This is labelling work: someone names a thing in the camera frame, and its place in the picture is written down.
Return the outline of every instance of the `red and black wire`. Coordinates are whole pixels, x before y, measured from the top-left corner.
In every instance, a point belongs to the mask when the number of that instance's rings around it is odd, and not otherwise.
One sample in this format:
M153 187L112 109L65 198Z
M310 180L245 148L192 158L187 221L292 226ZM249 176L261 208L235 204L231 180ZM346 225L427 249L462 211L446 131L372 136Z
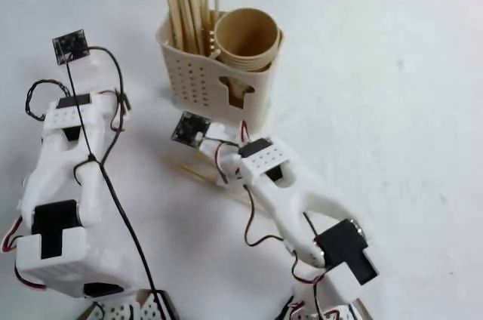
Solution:
M214 165L217 167L218 173L220 173L220 177L223 180L225 184L228 184L228 178L226 177L226 174L223 173L223 171L220 168L220 149L221 146L225 143L220 143L217 146L217 149L214 151Z
M12 227L10 228L10 230L5 235L5 237L2 239L2 252L4 253L11 252L17 248L17 245L15 243L22 236L21 235L14 236L14 235L19 229L21 223L22 223L22 217L18 217L17 220L12 225ZM15 272L15 277L17 277L18 281L20 281L21 283L23 283L25 286L29 288L33 288L36 290L45 290L47 288L43 284L36 284L35 282L30 282L28 280L25 280L20 274L20 272L18 271L17 263L14 264L14 272Z
M248 126L245 120L241 120L240 125L240 140L242 143L245 142L245 137L247 137L248 141L251 141L250 134L248 133Z
M250 217L248 218L247 226L245 227L245 233L244 233L244 239L247 246L250 246L250 247L258 246L260 243L271 238L276 239L277 241L283 242L284 239L277 235L265 235L264 237L260 238L258 241L255 241L255 242L248 241L248 231L250 230L251 223L253 222L255 217L255 203L254 203L254 197L252 196L249 188L247 186L243 186L243 188L247 191L248 197L250 198L250 203L251 203Z

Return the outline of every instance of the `plastic holder with holes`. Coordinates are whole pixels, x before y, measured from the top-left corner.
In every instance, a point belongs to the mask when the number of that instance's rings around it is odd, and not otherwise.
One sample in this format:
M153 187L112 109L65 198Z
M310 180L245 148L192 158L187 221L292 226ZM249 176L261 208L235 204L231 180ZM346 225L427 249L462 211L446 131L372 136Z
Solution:
M283 42L280 33L278 51ZM210 57L178 50L173 46L169 15L158 28L156 39L168 68L175 106L228 125L245 120L251 132L263 127L277 57L261 72L245 72Z
M162 296L159 297L163 312L167 320L179 318L176 310L168 309L168 304ZM98 306L91 305L77 320L161 320L161 314L148 290L140 290L136 296L120 297L106 302L99 302Z

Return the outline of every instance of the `chopstick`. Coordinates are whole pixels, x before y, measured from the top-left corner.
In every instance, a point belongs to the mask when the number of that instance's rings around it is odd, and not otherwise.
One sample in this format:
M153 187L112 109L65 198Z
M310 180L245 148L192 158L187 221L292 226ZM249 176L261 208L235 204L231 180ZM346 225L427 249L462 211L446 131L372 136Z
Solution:
M202 32L202 16L200 11L199 0L189 0L191 7L193 26L195 27L195 39L198 47L198 53L205 55L205 48L203 47L203 32Z
M211 22L210 0L168 0L173 46L191 54L211 56L210 31L220 18L220 0L214 0Z

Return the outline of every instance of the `cable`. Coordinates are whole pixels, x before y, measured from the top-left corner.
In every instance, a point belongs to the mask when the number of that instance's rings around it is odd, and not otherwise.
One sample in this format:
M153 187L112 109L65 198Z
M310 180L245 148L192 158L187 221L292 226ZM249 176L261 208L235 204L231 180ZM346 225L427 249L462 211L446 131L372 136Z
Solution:
M317 229L315 229L314 223L312 223L312 221L310 220L309 215L306 212L303 212L303 216L305 217L307 222L309 222L310 228L312 229L312 232L314 232L314 235L317 236Z
M281 308L280 313L277 315L275 320L284 320L285 314L287 314L288 309L290 309L289 305L294 299L294 295L290 296L290 299L285 303L285 305Z
M94 301L93 304L94 304L94 307L98 307L99 308L100 313L103 315L103 317L100 318L100 320L104 320L104 318L106 317L106 310L104 310L104 308L97 301Z
M27 91L27 98L25 100L25 112L26 112L26 114L28 116L33 117L35 120L37 120L39 122L43 122L45 120L45 114L42 114L41 116L37 116L30 109L30 101L32 100L33 91L40 84L54 84L54 85L57 85L60 88L60 90L62 90L63 93L66 95L66 97L69 97L70 96L70 91L69 91L69 89L67 87L65 87L62 84L62 82L58 82L56 80L38 80L38 81L34 82L34 84L32 85L32 87Z
M220 158L220 148L224 143L220 143L217 147L217 149L214 151L214 166L217 167L218 173L220 173L221 179L225 184L228 184L228 178L226 177L226 174L223 173L223 171L220 168L220 163L218 162Z
M66 63L67 74L69 75L69 81L70 81L70 88L72 89L72 95L74 96L75 107L77 108L78 118L81 122L82 133L84 133L85 145L88 146L89 155L93 155L91 150L91 145L89 144L88 135L85 132L84 119L82 118L82 115L81 115L81 107L78 104L77 94L75 93L74 81L72 80L72 74L70 73L69 61L66 59L65 54L63 54L62 47L60 46L60 44L58 44L58 46L59 46L60 54L62 54L64 62Z
M18 217L17 220L15 220L15 222L12 224L12 227L7 232L7 234L5 234L4 238L2 239L2 252L10 252L17 248L17 246L13 245L13 243L21 236L16 236L12 240L10 240L10 237L15 234L21 223L22 217Z
M78 184L79 186L81 186L82 184L81 184L81 182L79 182L79 180L77 179L77 170L78 170L78 169L79 169L79 168L80 168L82 165L87 164L87 163L90 163L90 162L95 162L95 161L96 161L96 157L95 157L94 155L89 154L89 156L88 156L88 158L87 158L87 159L85 159L83 162L80 162L80 163L76 164L76 165L74 166L74 168L72 169L72 172L74 173L74 179L75 179L75 181L77 182L77 184Z
M226 145L230 145L230 146L236 146L237 148L240 147L237 143L235 143L233 141L223 140L223 139L215 139L214 137L204 137L203 140L213 140L213 141L217 141L218 143L222 143L222 144L226 144Z
M316 302L315 302L315 307L316 307L316 309L317 309L317 310L320 312L320 307L318 306L318 300L316 300ZM339 319L340 319L340 311L339 311L339 310L337 310L337 309L334 309L334 310L331 310L331 311L327 311L327 312L324 314L324 316L325 316L325 318L327 318L328 316L330 316L330 315L334 315L334 314L335 314L335 319L332 319L332 320L339 320Z
M357 315L355 314L354 308L352 307L351 303L349 304L349 311L350 311L350 315L352 315L354 320L357 320Z
M282 237L278 237L277 235L266 235L266 236L260 238L258 241L254 242L254 243L250 243L248 241L248 230L250 229L251 223L253 222L254 217L255 217L255 203L254 203L254 198L253 198L249 188L245 185L243 186L243 188L247 191L248 197L250 197L250 203L251 203L250 218L248 219L247 226L245 227L245 243L250 247L255 247L255 246L258 246L260 243L262 243L262 242L264 242L264 241L266 241L267 239L270 239L270 238L273 238L273 239L276 239L277 241L283 242L284 239Z
M17 248L17 245L15 245L15 247L13 246L14 245L14 242L16 240L18 240L19 238L22 238L23 236L22 235L16 235L15 237L13 237L10 241L10 243L8 244L8 247L12 248L12 249L15 249Z
M165 305L166 311L168 312L170 319L179 320L180 317L176 309L174 308L173 303L171 302L171 298L169 297L169 294L163 290L156 290L156 293L161 295L161 298L163 299L163 304Z
M302 309L304 306L305 306L305 303L303 301L295 304L295 306L293 307L292 311L290 311L290 315L288 316L288 319L289 320L292 320L292 318L295 315L295 312L297 312L298 310Z
M247 126L247 122L245 120L241 120L241 130L240 130L240 138L241 138L241 141L244 143L245 137L243 135L243 132L245 132L245 134L247 134L247 139L250 142L251 138L250 138L250 134L248 133L248 126Z
M22 282L25 286L29 288L34 288L36 290L45 290L47 288L47 286L43 284L36 284L34 282L25 280L18 272L17 263L14 264L14 271L15 271L15 276L17 277L17 280Z
M118 64L117 60L115 59L114 55L109 50L107 50L106 48L102 48L102 47L93 46L93 47L89 47L88 49L89 50L105 51L113 59L115 66L118 70L118 74L119 74L119 94L122 98L124 98L125 97L125 95L124 95L124 83L123 83L123 79L122 79L121 68L119 67L119 64ZM110 143L109 148L107 149L106 153L104 154L104 157L99 162L97 160L97 158L95 157L95 155L92 153L91 148L89 146L88 136L87 136L86 131L85 131L84 121L82 120L81 110L80 110L80 107L79 107L79 104L78 104L77 96L75 94L74 81L72 79L72 74L70 72L69 64L68 64L66 57L63 54L62 50L60 50L60 53L63 55L64 61L66 62L67 74L69 76L70 85L72 87L72 94L74 95L74 98L75 98L75 106L77 107L77 112L78 112L78 115L79 115L79 120L81 122L82 131L84 132L86 144L88 146L88 150L89 150L88 160L96 162L99 165L100 172L103 175L104 180L106 181L106 185L107 185L107 188L109 189L109 192L112 196L112 200L114 201L115 206L117 207L118 212L121 215L121 218L124 221L124 224L126 225L128 231L129 231L129 234L131 235L131 237L133 239L133 242L134 242L134 245L136 246L137 252L140 255L141 261L142 261L144 269L146 271L146 276L148 278L149 286L151 288L151 291L154 293L156 291L156 288L155 288L155 285L154 285L154 281L152 280L151 270L149 269L149 265L147 263L146 257L144 256L143 249L141 247L139 239L137 238L136 232L134 231L134 228L131 225L131 222L129 221L129 218L128 218L127 214L125 213L124 208L122 207L121 202L119 201L117 194L115 193L114 187L111 183L109 176L107 175L106 169L104 168L104 163L107 160L107 157L108 157L110 151L112 150L115 143L117 142L117 139L119 138L119 134L121 133L121 130L122 130L122 125L124 123L124 121L123 121L124 105L121 105L121 114L120 114L120 120L119 120L119 131L115 133L114 139ZM159 313L161 314L161 319L166 320L165 312L162 309L162 306L161 306L161 303L158 299L157 294L155 294L154 299L155 299L156 305L158 307Z
M317 319L323 320L324 318L322 317L322 313L320 311L320 306L318 304L318 298L317 298L317 282L313 285L313 293L314 293L315 309L317 310Z
M301 278L299 277L298 275L295 274L295 267L297 267L297 264L299 262L299 257L297 255L297 252L294 251L294 256L295 256L295 261L294 261L294 264L292 265L292 276L298 281L298 282L302 282L303 284L306 284L306 285L314 285L316 284L320 278L321 278L321 275L318 275L316 276L315 278L313 278L312 280L307 280L306 278Z
M111 122L109 123L109 126L110 126L111 130L116 133L116 132L119 131L119 128L114 128L112 123L114 122L115 117L118 115L119 105L122 104L122 100L119 99L119 92L114 91L114 90L104 90L104 91L99 92L99 94L114 94L115 95L115 100L116 100L115 111L114 111L114 115L111 118Z
M119 96L121 98L121 102L119 104L120 110L121 110L121 112L119 114L119 128L118 128L118 131L116 131L116 133L114 135L114 138L112 139L112 142L108 146L106 152L104 153L103 158L100 161L100 163L102 165L104 165L106 163L107 157L111 153L112 148L114 147L114 145L118 141L119 135L122 132L122 127L123 127L123 124L124 124L124 115L125 115L125 108L124 108L124 102L125 102L124 79L122 78L122 72L121 72L121 67L119 66L119 62L114 57L114 55L112 54L111 51L109 51L107 48L100 47L100 46L90 46L90 47L88 47L88 50L89 51L94 50L94 51L104 51L104 52L106 52L111 57L112 61L114 62L114 65L115 65L116 69L118 70L118 75L119 75Z

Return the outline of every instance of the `white plastic basket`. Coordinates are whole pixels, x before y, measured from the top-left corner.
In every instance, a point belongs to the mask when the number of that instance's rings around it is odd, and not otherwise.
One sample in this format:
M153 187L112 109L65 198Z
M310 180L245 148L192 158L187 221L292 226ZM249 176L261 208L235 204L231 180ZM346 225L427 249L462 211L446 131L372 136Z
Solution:
M156 39L168 68L177 107L228 125L236 126L245 120L251 132L262 128L269 108L276 59L263 72L244 72L209 57L180 51L173 47L169 16L159 27ZM233 96L230 100L228 78L251 87L243 100Z

